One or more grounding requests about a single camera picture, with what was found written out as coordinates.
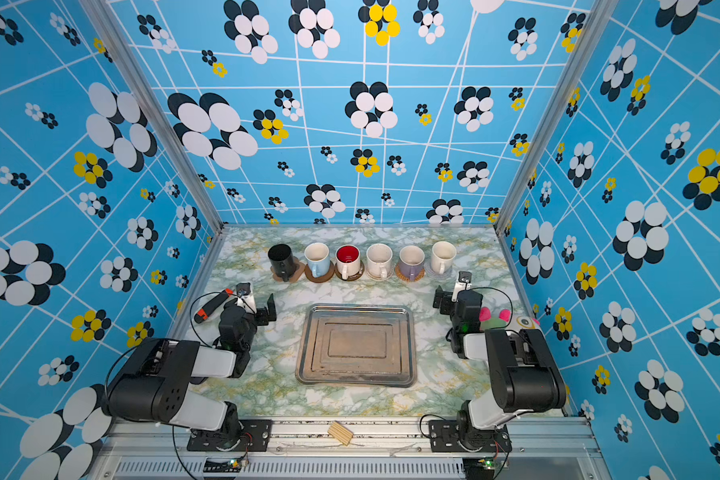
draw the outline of black mounting plate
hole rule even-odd
[[[430,420],[429,424],[429,447],[432,452],[452,453],[452,452],[469,452],[469,453],[496,453],[496,444],[499,444],[500,452],[511,452],[512,441],[507,434],[507,427],[504,426],[498,430],[480,431],[482,437],[486,440],[486,444],[477,452],[467,450],[462,447],[458,440],[458,429],[456,420]]]
[[[269,445],[269,433],[272,430],[272,420],[240,420],[242,433],[240,441],[231,450],[224,448],[226,440],[218,432],[207,430],[192,430],[196,434],[190,437],[186,449],[190,452],[244,452],[248,447],[249,452],[266,452]],[[253,437],[253,443],[248,438],[249,433]]]

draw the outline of blue wall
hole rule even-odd
[[[134,0],[110,6],[169,122],[180,124],[177,133],[224,220],[486,224],[533,141],[592,4],[215,0],[198,8]],[[473,16],[473,6],[481,13]],[[378,15],[381,33],[378,24],[363,21]],[[199,117],[191,106],[178,110],[203,104],[202,98],[210,108],[220,102],[213,95],[235,112],[226,126],[199,108]],[[358,105],[371,117],[357,113]],[[190,130],[185,124],[193,121]],[[237,132],[229,140],[231,130]],[[515,136],[523,145],[510,143]],[[469,177],[461,183],[460,174]],[[315,193],[317,187],[323,192]]]
[[[544,148],[504,234],[573,404],[615,479],[720,478],[720,0],[621,0]]]
[[[201,218],[198,230],[187,232],[194,240],[184,236],[177,207],[196,203],[160,143],[146,133],[151,124],[141,119],[144,129],[139,123],[127,86],[80,6],[70,0],[5,4],[0,478],[19,478],[40,454],[52,467],[71,448],[100,446],[82,436],[84,418],[64,417],[76,425],[43,437],[52,453],[26,443],[20,448],[29,424],[47,414],[52,417],[45,421],[58,419],[52,412],[76,391],[103,383],[137,338],[167,333],[212,233]],[[106,110],[115,105],[113,92],[127,118]],[[96,106],[114,123],[98,116]],[[108,151],[101,145],[107,129],[114,139],[113,125],[122,138]],[[132,142],[144,153],[136,155]],[[96,396],[100,402],[100,389]],[[41,478],[36,474],[28,478]]]

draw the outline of mug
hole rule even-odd
[[[354,245],[343,245],[336,250],[338,274],[346,280],[360,271],[360,250]]]
[[[272,264],[272,269],[275,271],[275,275],[282,278],[283,282],[287,282],[291,279],[293,274],[296,273],[296,259],[293,258],[293,252],[291,247],[285,244],[277,244],[269,249],[267,252],[269,257],[269,263]]]
[[[424,269],[424,251],[416,245],[404,246],[400,250],[398,268],[403,276],[413,282]]]
[[[304,249],[304,257],[307,258],[307,265],[315,278],[328,273],[331,268],[331,259],[328,258],[328,245],[319,242],[309,244]]]
[[[456,258],[456,247],[450,242],[437,242],[432,245],[432,271],[442,275],[451,268]]]
[[[392,249],[384,244],[373,244],[365,252],[368,264],[365,268],[371,277],[386,280],[392,273]]]

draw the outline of tray rim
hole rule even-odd
[[[306,379],[303,377],[302,372],[299,369],[301,364],[303,370],[304,362],[303,357],[305,355],[304,349],[307,341],[307,331],[309,326],[310,317],[314,312],[322,307],[342,307],[342,310],[356,310],[357,308],[365,309],[376,309],[376,310],[391,310],[398,309],[403,310],[408,318],[408,338],[410,339],[410,365],[411,365],[411,381],[400,385],[387,385],[387,384],[369,384],[369,383],[353,383],[353,382],[317,382],[315,380]],[[304,327],[302,328],[302,336],[298,343],[298,355],[296,357],[296,368],[294,369],[294,375],[299,383],[304,385],[328,385],[328,386],[366,386],[366,387],[387,387],[387,388],[403,388],[407,389],[413,386],[418,380],[418,362],[416,361],[416,335],[414,333],[414,316],[413,311],[405,305],[371,305],[367,303],[313,303],[307,307],[307,312],[304,319]]]

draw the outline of black mug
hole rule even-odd
[[[282,278],[283,282],[290,280],[293,274],[296,273],[296,259],[293,258],[290,246],[285,244],[274,245],[269,249],[267,255],[275,275]]]

